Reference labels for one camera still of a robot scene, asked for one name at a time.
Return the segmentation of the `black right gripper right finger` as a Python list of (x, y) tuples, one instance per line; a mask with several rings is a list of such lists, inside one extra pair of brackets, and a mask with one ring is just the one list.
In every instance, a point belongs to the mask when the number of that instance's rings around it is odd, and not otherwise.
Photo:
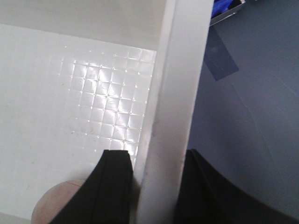
[(190, 149), (185, 155), (174, 223), (297, 224), (298, 220), (251, 197)]

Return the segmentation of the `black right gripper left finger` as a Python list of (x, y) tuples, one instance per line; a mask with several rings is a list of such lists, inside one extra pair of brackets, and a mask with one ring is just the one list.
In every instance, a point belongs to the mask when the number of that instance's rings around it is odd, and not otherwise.
[(128, 151), (104, 150), (53, 224), (128, 224), (133, 168)]

